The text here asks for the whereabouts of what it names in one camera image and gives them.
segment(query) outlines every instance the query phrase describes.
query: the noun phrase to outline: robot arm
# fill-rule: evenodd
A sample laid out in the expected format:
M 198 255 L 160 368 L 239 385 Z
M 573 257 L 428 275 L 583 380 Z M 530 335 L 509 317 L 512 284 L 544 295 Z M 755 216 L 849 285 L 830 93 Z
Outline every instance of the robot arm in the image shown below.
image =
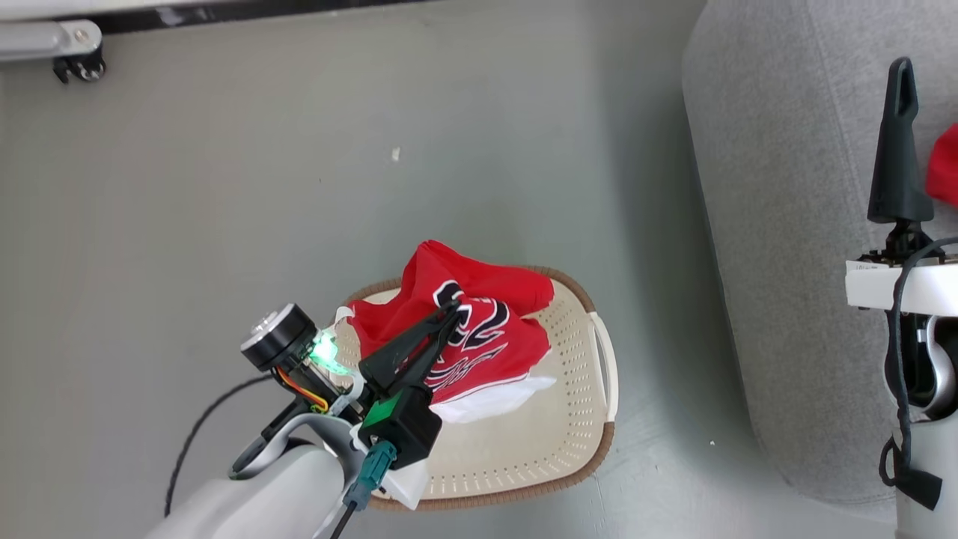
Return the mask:
M 240 350 L 296 400 L 240 454 L 229 479 L 208 482 L 148 539 L 309 538 L 345 506 L 338 536 L 380 488 L 415 509 L 442 428 L 424 379 L 459 323 L 458 307 L 449 302 L 363 360 L 353 373 L 362 388 L 347 393 L 316 368 L 328 336 L 298 306 L 264 318 Z M 303 426 L 322 448 L 292 437 Z
M 912 122 L 918 96 L 910 59 L 892 63 L 878 135 L 868 219 L 894 223 L 885 249 L 847 263 L 849 305 L 882 309 L 889 330 L 885 381 L 899 406 L 901 438 L 881 453 L 879 473 L 897 489 L 898 537 L 958 533 L 958 259 L 932 241 L 934 218 L 918 178 Z M 887 466 L 891 456 L 894 474 Z

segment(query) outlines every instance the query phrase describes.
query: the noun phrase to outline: basket handle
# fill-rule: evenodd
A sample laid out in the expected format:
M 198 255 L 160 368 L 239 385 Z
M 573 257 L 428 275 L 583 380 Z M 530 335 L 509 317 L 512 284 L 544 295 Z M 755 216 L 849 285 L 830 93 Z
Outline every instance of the basket handle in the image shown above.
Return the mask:
M 612 339 L 608 337 L 605 322 L 598 313 L 589 313 L 592 318 L 592 330 L 595 333 L 599 348 L 602 349 L 602 358 L 605 362 L 605 402 L 608 406 L 607 422 L 615 421 L 615 414 L 619 411 L 619 369 L 615 363 L 615 349 L 612 348 Z M 599 378 L 602 379 L 602 367 L 599 366 Z

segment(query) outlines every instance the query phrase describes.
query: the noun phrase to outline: caster wheel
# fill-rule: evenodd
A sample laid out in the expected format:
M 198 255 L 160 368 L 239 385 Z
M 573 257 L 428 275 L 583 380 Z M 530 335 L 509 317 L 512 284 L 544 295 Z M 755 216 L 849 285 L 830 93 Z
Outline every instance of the caster wheel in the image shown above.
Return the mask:
M 70 83 L 70 76 L 83 82 L 96 82 L 106 73 L 106 62 L 103 61 L 103 46 L 96 51 L 83 56 L 63 57 L 54 59 L 54 73 L 60 82 Z
M 92 69 L 86 67 L 86 62 L 80 62 L 77 67 L 77 78 L 83 82 L 96 82 L 106 73 L 106 62 L 103 60 L 92 66 Z

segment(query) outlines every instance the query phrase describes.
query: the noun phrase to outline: teal connector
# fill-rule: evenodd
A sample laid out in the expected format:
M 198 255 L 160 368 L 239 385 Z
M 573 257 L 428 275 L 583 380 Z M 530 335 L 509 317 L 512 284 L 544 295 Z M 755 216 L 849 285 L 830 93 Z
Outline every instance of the teal connector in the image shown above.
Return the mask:
M 350 485 L 343 497 L 343 505 L 349 507 L 355 505 L 356 511 L 361 511 L 369 504 L 373 493 L 382 485 L 382 479 L 386 477 L 386 471 L 396 461 L 396 446 L 380 440 L 369 454 L 362 461 L 362 469 L 359 471 L 359 477 Z

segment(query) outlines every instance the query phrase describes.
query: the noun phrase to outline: green led light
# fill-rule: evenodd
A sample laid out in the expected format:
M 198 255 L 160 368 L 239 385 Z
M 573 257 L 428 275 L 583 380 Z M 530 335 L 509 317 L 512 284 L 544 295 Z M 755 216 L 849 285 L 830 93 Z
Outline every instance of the green led light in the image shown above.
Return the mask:
M 332 374 L 350 376 L 353 372 L 336 360 L 338 353 L 339 347 L 333 341 L 332 333 L 324 331 L 316 337 L 312 352 L 309 352 L 309 358 Z

